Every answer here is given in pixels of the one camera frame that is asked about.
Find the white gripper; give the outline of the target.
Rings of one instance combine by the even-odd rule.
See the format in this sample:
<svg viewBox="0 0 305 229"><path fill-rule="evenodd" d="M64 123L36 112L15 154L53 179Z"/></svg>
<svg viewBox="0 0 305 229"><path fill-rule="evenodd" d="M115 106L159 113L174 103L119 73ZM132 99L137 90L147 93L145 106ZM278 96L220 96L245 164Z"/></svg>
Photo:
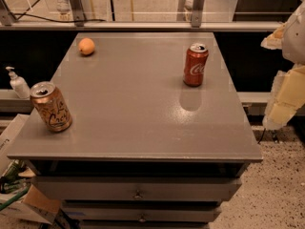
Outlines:
<svg viewBox="0 0 305 229"><path fill-rule="evenodd" d="M274 131L286 126L305 104L305 1L287 23L265 37L260 46L269 50L282 49L283 57L295 63L286 73L278 71L274 77L263 118L264 128Z"/></svg>

